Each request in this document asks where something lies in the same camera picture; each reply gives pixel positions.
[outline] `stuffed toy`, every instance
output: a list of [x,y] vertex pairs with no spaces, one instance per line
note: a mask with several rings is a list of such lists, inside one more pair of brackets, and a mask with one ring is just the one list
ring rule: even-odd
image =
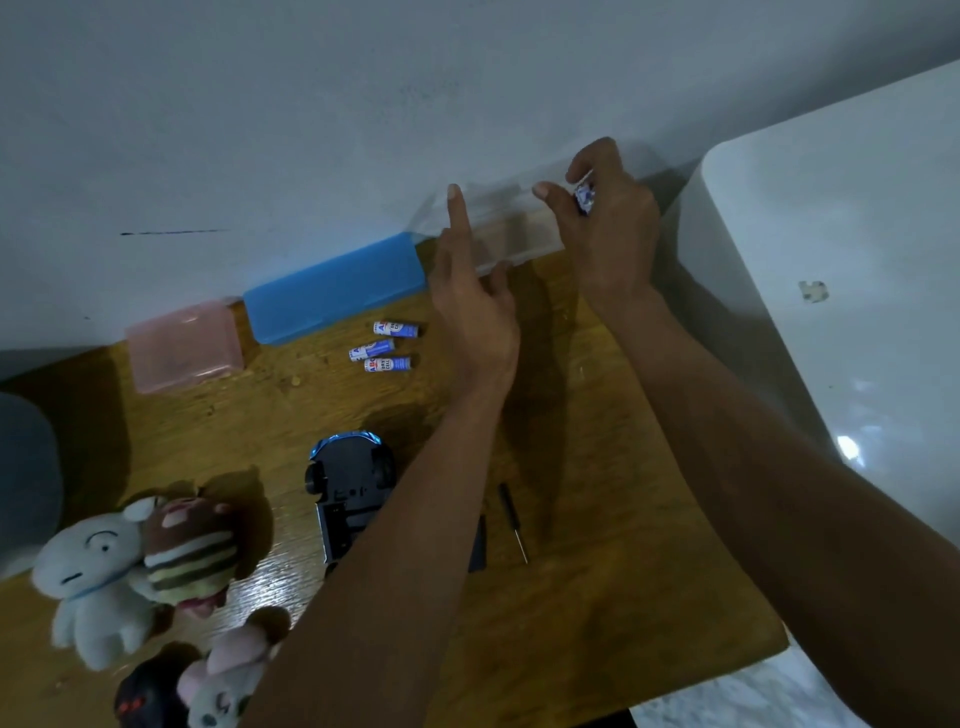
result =
[[205,660],[188,667],[177,683],[190,728],[235,728],[278,645],[244,624],[217,637]]
[[239,561],[232,510],[204,497],[157,504],[143,523],[144,565],[157,601],[200,619],[227,602]]
[[121,728],[186,728],[186,706],[177,694],[177,682],[188,662],[160,652],[136,666],[113,698],[113,714]]
[[60,599],[53,645],[73,645],[90,669],[109,667],[140,647],[154,626],[153,590],[142,565],[140,523],[155,497],[122,513],[105,513],[64,528],[40,550],[34,586]]

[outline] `hand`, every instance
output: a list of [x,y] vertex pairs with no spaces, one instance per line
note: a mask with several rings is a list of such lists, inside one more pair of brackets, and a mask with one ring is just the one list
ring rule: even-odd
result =
[[477,393],[506,398],[514,383],[520,350],[514,297],[507,287],[507,264],[497,263],[487,293],[470,254],[473,233],[460,187],[447,190],[450,227],[437,243],[430,274],[430,297],[446,329],[456,368],[455,395]]
[[534,194],[553,210],[574,275],[590,307],[610,326],[636,304],[658,298],[650,284],[660,210],[649,187],[623,171],[616,142],[597,139],[570,162],[566,180],[593,172],[596,197],[589,217],[573,197],[552,182],[537,182]]

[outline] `black toy car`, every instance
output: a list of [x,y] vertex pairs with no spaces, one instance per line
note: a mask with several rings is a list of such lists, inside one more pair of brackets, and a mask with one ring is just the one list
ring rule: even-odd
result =
[[322,439],[310,460],[304,480],[307,493],[319,496],[317,518],[330,572],[393,491],[394,454],[372,432],[354,430]]

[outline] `clear plastic box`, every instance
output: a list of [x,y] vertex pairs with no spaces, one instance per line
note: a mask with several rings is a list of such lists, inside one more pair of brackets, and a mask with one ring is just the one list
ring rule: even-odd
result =
[[127,329],[133,386],[141,394],[168,392],[243,371],[240,339],[230,309],[207,301]]

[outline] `wooden table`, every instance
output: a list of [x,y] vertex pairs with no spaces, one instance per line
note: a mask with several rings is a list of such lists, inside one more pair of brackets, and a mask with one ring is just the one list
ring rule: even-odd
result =
[[[428,724],[568,728],[785,648],[776,614],[713,534],[624,357],[578,298],[565,254],[512,276],[523,343],[490,470],[488,567],[467,580]],[[57,431],[68,522],[144,491],[207,484],[243,506],[248,550],[264,558],[212,619],[178,616],[103,673],[50,646],[55,604],[25,576],[0,584],[0,724],[110,725],[117,682],[164,643],[205,648],[269,605],[296,620],[324,572],[302,487],[310,448],[363,425],[402,465],[444,412],[444,342],[429,324],[400,345],[420,357],[409,374],[367,374],[347,351],[373,339],[376,319],[429,316],[417,295],[273,349],[252,341],[238,308],[246,371],[175,395],[137,395],[124,344],[8,382]],[[501,480],[529,566],[496,498]]]

